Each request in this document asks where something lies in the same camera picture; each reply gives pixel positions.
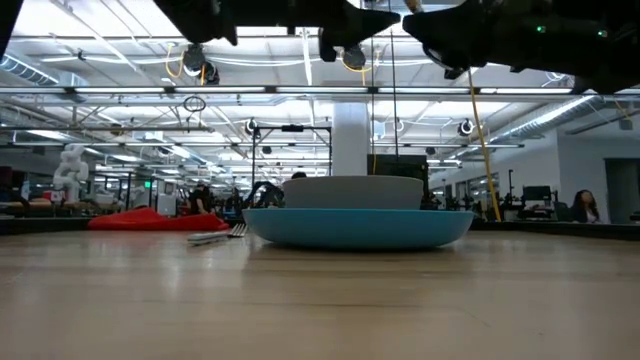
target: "white pillar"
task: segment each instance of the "white pillar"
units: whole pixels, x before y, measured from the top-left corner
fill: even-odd
[[[367,175],[369,116],[366,103],[333,105],[333,175]]]

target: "wooden table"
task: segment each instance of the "wooden table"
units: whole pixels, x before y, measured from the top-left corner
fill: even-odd
[[[640,246],[479,232],[437,251],[185,234],[0,238],[0,359],[637,360]]]

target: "humanoid robot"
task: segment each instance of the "humanoid robot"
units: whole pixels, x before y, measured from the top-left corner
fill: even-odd
[[[65,202],[76,203],[80,197],[80,182],[89,178],[89,166],[81,160],[83,146],[69,144],[60,154],[60,165],[53,174],[55,190],[66,190]]]

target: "gray bowl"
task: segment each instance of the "gray bowl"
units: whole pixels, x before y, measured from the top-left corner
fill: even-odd
[[[287,208],[420,209],[423,181],[398,176],[329,176],[283,184]]]

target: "computer monitor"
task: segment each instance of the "computer monitor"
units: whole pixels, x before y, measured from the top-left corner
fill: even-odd
[[[367,168],[369,175],[403,176],[419,179],[424,182],[424,193],[429,192],[429,165],[426,155],[368,155]]]
[[[551,186],[525,186],[522,197],[525,201],[551,201]]]
[[[168,183],[168,182],[164,183],[164,193],[167,195],[173,195],[175,188],[176,187],[174,183]]]

